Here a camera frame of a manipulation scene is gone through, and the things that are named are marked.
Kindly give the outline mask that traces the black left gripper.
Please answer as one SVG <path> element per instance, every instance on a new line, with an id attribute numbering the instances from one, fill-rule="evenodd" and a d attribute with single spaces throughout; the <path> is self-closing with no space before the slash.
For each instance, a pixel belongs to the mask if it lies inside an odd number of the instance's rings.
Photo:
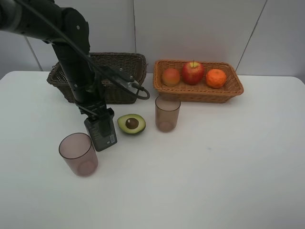
<path id="1" fill-rule="evenodd" d="M 102 137 L 110 136 L 114 111 L 107 107 L 101 75 L 90 70 L 63 69 L 63 72 L 71 88 L 75 104 L 81 114 L 87 115 L 85 122 L 94 124 L 99 119 Z"/>

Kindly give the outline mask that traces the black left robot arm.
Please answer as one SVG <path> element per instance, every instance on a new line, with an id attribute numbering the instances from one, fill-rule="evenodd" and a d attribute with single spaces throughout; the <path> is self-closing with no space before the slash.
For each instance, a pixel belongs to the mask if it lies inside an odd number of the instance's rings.
<path id="1" fill-rule="evenodd" d="M 73 8 L 61 8 L 52 0 L 2 0 L 0 29 L 51 44 L 74 96 L 87 115 L 86 128 L 102 137 L 115 133 L 114 112 L 107 108 L 102 78 L 111 68 L 101 69 L 90 57 L 89 25 Z"/>

